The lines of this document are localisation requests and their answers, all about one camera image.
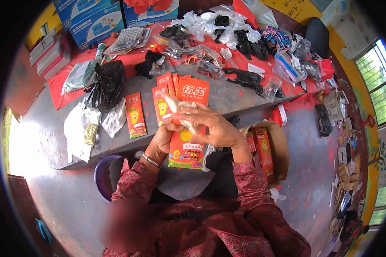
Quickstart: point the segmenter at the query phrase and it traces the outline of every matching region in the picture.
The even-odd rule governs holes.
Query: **floor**
[[[248,113],[241,117],[239,126],[261,121],[270,116],[270,111]],[[286,200],[279,200],[278,205],[290,226],[309,241],[312,256],[320,256],[318,253],[329,242],[324,235],[329,232],[334,213],[329,202],[340,132],[334,127],[329,137],[320,137],[311,109],[293,108],[287,115],[288,125],[283,131],[290,165],[288,177],[279,188]],[[95,188],[94,166],[71,171],[49,168],[40,152],[41,139],[37,135],[41,130],[40,120],[22,117],[17,123],[13,118],[9,146],[11,173],[25,177],[42,220],[68,254],[100,256],[103,246],[93,234],[91,218],[104,202]]]

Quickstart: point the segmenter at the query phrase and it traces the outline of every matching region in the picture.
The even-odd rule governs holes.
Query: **silver bracelet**
[[[146,160],[148,160],[149,162],[153,163],[156,167],[158,167],[159,169],[161,169],[162,167],[160,165],[158,165],[155,161],[153,161],[150,157],[148,157],[145,153],[142,154],[144,158],[146,158]]]

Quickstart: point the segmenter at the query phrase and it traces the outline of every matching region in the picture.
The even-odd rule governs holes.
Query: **woman's right hand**
[[[201,109],[184,108],[190,114],[174,114],[174,118],[203,124],[209,127],[209,135],[196,134],[190,143],[207,143],[212,146],[231,147],[235,162],[252,160],[252,153],[247,145],[246,138],[230,124],[223,116],[212,111],[204,104],[197,103]]]

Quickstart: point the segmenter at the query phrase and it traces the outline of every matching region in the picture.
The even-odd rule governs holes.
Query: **basket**
[[[345,118],[338,103],[337,93],[338,90],[335,89],[323,98],[323,104],[326,106],[326,113],[331,123]]]

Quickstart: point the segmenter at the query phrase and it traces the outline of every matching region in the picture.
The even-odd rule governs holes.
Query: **cartoon mango character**
[[[179,150],[175,150],[175,151],[173,152],[173,158],[174,158],[175,160],[177,160],[177,159],[179,158],[179,156],[180,156]]]
[[[179,133],[180,140],[183,142],[189,141],[192,136],[193,133],[188,131],[187,129],[184,129]]]
[[[166,102],[161,102],[161,103],[159,103],[159,110],[160,110],[160,116],[165,115],[166,110],[167,110],[167,104],[166,104]]]
[[[264,152],[268,152],[269,151],[269,147],[268,147],[268,141],[265,139],[263,139],[262,141],[262,149]]]
[[[137,120],[139,119],[139,112],[137,109],[134,109],[130,112],[130,117],[132,117],[132,124],[136,124]]]

